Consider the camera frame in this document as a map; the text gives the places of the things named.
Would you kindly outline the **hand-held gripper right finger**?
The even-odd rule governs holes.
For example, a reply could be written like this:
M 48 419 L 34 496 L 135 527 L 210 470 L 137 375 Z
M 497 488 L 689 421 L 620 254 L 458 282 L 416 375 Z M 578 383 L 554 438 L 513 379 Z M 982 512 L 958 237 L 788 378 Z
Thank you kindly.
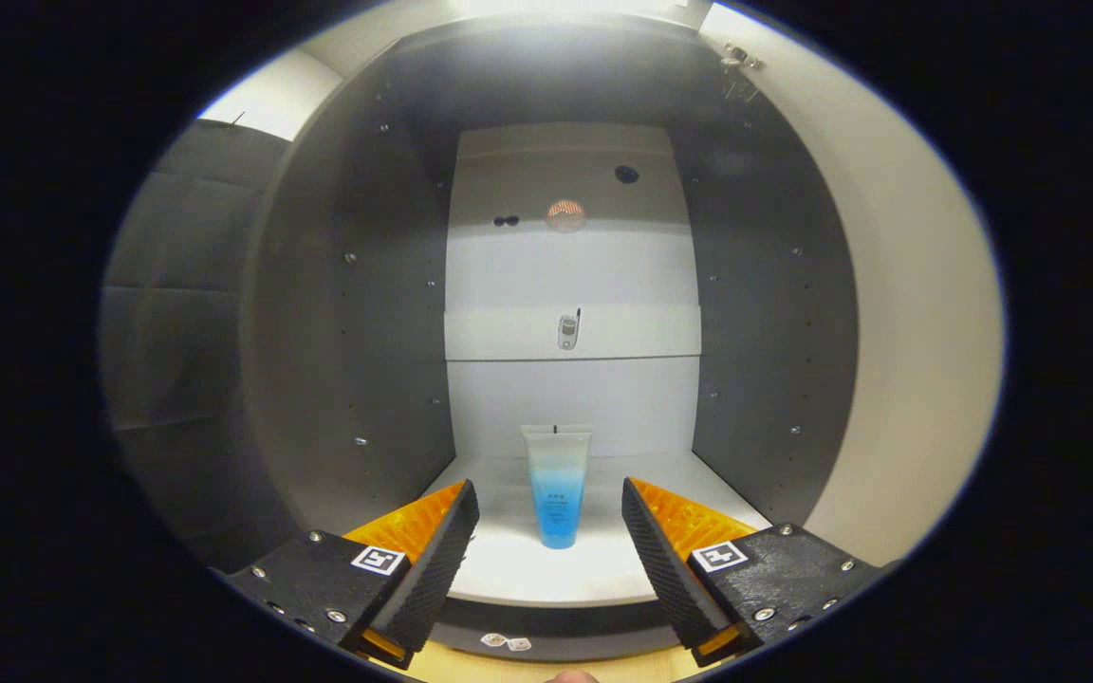
M 806 631 L 889 569 L 799 525 L 751 527 L 637 476 L 621 485 L 621 518 L 665 617 L 701 667 Z

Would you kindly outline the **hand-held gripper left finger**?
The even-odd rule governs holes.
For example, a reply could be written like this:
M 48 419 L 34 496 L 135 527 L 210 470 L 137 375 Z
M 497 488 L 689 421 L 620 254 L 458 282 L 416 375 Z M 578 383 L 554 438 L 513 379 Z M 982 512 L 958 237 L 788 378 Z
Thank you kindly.
M 343 652 L 407 670 L 424 649 L 480 520 L 472 480 L 343 535 L 301 532 L 224 582 Z

